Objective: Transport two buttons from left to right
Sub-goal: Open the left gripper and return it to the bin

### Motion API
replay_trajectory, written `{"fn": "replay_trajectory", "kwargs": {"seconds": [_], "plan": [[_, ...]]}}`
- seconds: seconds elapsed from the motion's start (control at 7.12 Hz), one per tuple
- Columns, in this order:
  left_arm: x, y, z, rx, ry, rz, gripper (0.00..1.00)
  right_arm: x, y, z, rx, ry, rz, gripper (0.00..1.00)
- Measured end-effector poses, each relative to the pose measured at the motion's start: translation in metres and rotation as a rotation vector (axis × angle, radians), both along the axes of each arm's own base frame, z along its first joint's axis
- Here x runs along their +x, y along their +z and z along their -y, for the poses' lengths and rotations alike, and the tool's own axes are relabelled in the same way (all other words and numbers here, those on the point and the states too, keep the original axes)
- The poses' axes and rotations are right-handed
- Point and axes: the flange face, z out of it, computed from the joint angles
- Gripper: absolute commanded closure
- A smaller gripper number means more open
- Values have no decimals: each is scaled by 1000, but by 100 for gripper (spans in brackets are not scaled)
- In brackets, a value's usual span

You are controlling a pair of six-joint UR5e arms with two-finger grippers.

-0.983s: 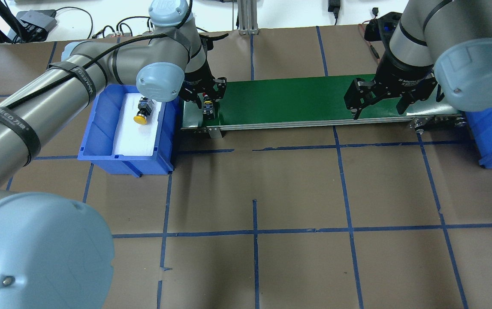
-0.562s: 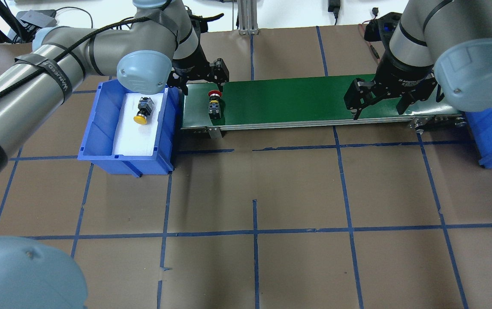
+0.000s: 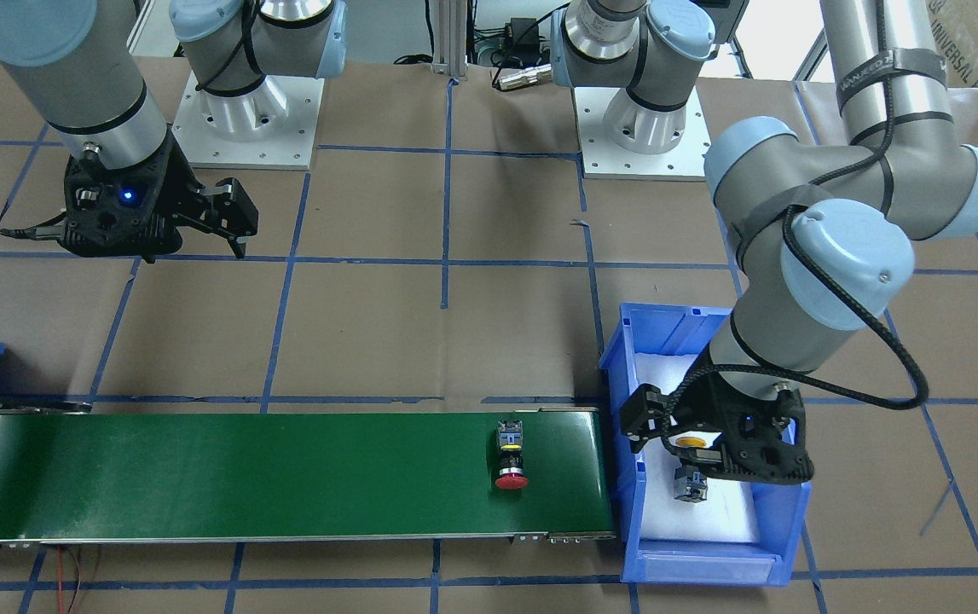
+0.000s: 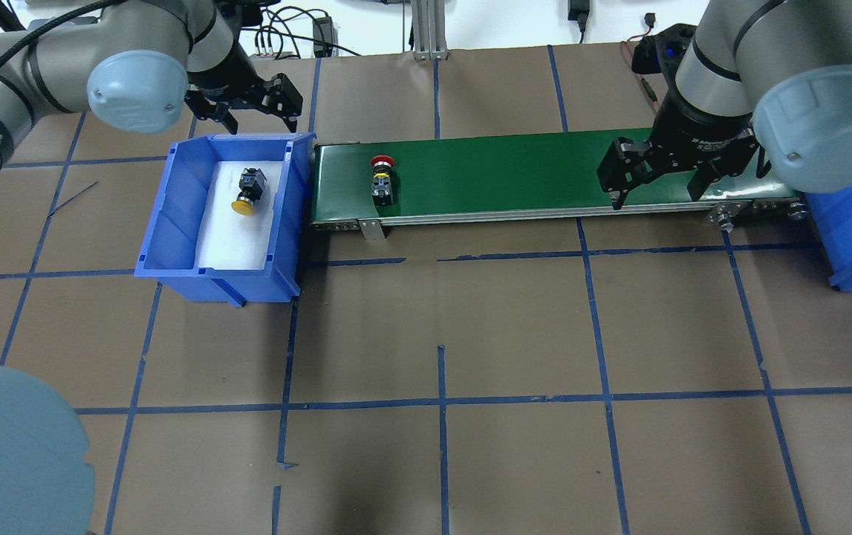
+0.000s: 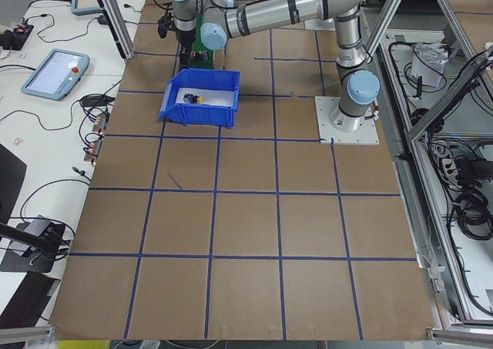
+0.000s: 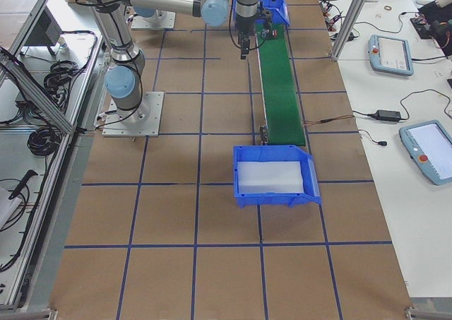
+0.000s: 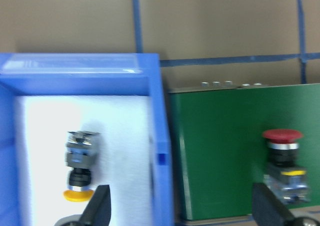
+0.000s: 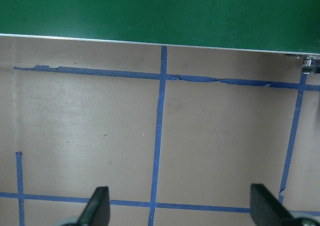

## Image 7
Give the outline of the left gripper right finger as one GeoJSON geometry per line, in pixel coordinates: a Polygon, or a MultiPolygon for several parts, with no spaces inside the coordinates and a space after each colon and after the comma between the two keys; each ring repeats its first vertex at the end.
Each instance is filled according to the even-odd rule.
{"type": "Polygon", "coordinates": [[[258,226],[293,226],[295,217],[264,183],[253,183],[251,214],[258,226]]]}

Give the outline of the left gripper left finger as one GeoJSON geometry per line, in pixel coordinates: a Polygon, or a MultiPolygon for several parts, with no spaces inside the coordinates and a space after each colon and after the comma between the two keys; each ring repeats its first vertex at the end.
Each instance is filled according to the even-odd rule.
{"type": "Polygon", "coordinates": [[[99,185],[82,213],[80,226],[108,226],[111,221],[111,191],[109,185],[99,185]]]}

